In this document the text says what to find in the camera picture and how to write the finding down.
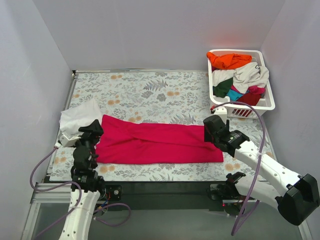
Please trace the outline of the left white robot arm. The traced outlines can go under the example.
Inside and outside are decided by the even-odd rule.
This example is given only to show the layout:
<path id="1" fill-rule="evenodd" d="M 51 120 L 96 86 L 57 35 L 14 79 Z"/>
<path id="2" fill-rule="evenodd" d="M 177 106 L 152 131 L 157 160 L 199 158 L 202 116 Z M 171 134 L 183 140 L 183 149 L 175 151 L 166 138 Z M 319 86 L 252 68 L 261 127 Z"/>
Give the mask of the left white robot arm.
<path id="1" fill-rule="evenodd" d="M 72 185 L 70 202 L 60 240 L 86 240 L 98 200 L 106 196 L 105 181 L 98 174 L 96 144 L 104 131 L 95 119 L 90 125 L 80 127 L 82 133 L 73 145 Z"/>

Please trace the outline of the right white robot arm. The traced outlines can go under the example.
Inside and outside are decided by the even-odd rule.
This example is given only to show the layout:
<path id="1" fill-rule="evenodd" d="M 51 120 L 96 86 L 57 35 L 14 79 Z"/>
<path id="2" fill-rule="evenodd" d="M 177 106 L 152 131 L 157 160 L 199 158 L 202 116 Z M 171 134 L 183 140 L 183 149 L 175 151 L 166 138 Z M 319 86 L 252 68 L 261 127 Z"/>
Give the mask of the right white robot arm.
<path id="1" fill-rule="evenodd" d="M 239 130 L 230 131 L 229 121 L 212 115 L 204 121 L 204 140 L 245 163 L 267 182 L 255 183 L 251 197 L 277 209 L 289 223 L 299 226 L 320 206 L 317 180 L 284 167 Z"/>

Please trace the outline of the magenta t shirt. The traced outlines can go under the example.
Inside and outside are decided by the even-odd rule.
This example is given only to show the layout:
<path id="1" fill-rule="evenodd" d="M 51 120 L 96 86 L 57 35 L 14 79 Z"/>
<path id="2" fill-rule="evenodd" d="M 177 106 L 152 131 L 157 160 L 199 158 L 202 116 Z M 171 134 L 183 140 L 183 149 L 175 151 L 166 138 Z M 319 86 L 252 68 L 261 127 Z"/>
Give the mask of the magenta t shirt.
<path id="1" fill-rule="evenodd" d="M 223 153 L 204 141 L 204 127 L 132 123 L 104 115 L 96 146 L 101 164 L 150 165 L 222 163 Z"/>

